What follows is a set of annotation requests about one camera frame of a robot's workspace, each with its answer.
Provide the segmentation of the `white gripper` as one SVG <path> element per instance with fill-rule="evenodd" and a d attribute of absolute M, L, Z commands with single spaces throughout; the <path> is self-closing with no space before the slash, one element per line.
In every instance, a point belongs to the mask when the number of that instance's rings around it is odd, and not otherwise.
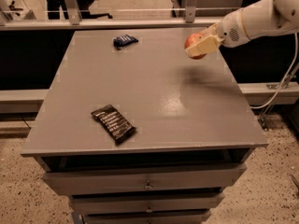
<path fill-rule="evenodd" d="M 235 48 L 249 42 L 242 21 L 242 9 L 227 14 L 218 24 L 214 23 L 199 32 L 203 37 L 185 49 L 191 55 L 205 54 L 218 49 L 220 45 Z"/>

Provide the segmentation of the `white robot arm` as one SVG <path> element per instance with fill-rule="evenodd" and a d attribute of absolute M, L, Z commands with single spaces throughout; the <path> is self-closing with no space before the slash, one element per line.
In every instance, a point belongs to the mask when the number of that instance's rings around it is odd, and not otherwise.
<path fill-rule="evenodd" d="M 185 51 L 192 59 L 204 57 L 219 46 L 235 48 L 262 36 L 299 31 L 299 0 L 261 0 L 224 16 L 199 34 L 190 35 Z"/>

